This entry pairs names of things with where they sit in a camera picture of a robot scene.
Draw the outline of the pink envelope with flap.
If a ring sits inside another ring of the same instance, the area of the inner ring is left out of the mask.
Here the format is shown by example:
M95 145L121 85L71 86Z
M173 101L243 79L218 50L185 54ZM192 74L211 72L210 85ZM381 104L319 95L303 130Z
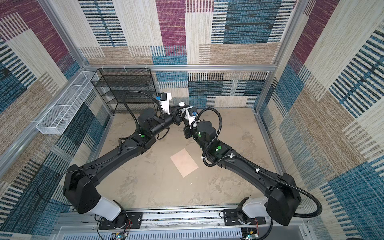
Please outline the pink envelope with flap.
M199 168L186 149L182 149L170 158L183 178Z

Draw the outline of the white glue stick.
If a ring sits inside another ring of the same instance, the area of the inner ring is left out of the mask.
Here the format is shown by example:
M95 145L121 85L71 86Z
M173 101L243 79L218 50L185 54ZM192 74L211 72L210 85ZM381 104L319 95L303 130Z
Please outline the white glue stick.
M188 107L188 105L185 104L185 102L179 103L179 114L180 114L182 120L185 118L187 107Z

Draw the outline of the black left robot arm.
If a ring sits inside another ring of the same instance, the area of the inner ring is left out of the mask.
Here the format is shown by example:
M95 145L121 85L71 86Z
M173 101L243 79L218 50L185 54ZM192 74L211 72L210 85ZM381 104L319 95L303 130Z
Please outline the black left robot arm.
M96 187L127 161L145 153L157 141L157 135L171 125L179 125L185 117L185 106L173 106L169 113L157 116L152 108L144 109L137 118L138 126L129 137L102 157L81 167L67 170L63 194L79 214L92 213L105 220L109 229L124 229L128 215L121 205L102 197Z

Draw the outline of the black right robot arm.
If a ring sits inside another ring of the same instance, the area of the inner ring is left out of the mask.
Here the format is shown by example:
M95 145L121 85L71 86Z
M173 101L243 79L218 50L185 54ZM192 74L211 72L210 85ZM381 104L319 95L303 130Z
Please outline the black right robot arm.
M220 167L232 171L251 183L268 199L267 214L280 225L288 226L301 203L294 178L268 171L241 156L231 146L218 139L216 129L209 121L185 121L185 137L193 138L202 149L202 160L207 167Z

